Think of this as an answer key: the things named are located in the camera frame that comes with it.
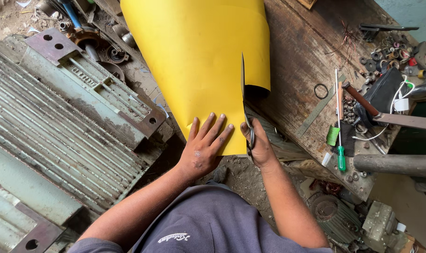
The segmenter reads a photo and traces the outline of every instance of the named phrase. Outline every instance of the scissors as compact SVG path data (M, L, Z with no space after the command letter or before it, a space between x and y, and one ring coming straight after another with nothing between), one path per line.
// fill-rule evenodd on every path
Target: scissors
M245 85L245 80L244 80L244 56L243 56L243 52L241 52L241 91L243 92L243 106L244 106L244 85ZM244 119L246 121L247 126L250 129L250 141L248 141L248 147L249 150L252 150L253 148L253 141L255 138L255 133L253 131L253 126L249 123L249 118L247 117L247 113L246 113L246 109L244 107Z

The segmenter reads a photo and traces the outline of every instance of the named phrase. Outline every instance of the scissors blade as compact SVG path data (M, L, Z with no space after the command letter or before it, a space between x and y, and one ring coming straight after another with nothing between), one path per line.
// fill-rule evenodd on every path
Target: scissors blade
M243 103L244 103L244 55L243 52L241 52L241 92L243 92Z

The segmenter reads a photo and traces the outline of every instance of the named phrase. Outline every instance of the yellow paper roll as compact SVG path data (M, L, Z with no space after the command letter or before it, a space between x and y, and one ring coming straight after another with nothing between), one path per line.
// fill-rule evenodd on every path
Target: yellow paper roll
M194 117L227 115L222 155L246 153L241 52L247 85L270 89L269 27L262 0L121 0L121 9L187 138Z

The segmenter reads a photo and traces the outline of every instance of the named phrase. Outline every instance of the gray t-shirt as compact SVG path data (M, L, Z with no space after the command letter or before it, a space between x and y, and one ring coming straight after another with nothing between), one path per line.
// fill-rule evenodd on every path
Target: gray t-shirt
M217 186L194 186L180 194L149 226L133 253L290 252L307 249L275 234L258 210L238 194ZM87 238L68 253L122 253L118 244Z

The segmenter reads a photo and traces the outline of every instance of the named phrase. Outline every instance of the left hand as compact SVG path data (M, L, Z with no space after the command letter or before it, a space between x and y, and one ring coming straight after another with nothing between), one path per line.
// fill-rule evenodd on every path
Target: left hand
M210 113L210 116L199 129L199 132L197 132L199 118L194 118L190 134L188 135L187 145L177 164L193 180L209 174L218 166L222 156L217 156L217 153L233 131L233 124L229 124L219 134L222 124L226 120L225 114L221 114L210 129L214 117L214 112Z

